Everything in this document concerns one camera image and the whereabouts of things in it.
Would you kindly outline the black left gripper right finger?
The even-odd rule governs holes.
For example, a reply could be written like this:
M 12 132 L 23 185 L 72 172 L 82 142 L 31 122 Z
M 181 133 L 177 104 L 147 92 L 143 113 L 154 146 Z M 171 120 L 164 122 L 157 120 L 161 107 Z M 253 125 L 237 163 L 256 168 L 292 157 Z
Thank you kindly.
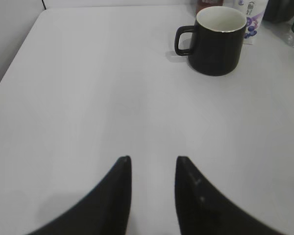
M 183 235 L 277 235 L 220 193 L 186 156 L 175 169 L 175 208 Z

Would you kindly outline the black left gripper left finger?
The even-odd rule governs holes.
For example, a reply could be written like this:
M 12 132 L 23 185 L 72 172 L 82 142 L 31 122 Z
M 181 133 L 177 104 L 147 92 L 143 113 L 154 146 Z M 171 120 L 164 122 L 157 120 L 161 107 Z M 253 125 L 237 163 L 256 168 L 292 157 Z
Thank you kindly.
M 105 177 L 68 211 L 34 235 L 124 235 L 132 196 L 130 156 L 117 159 Z

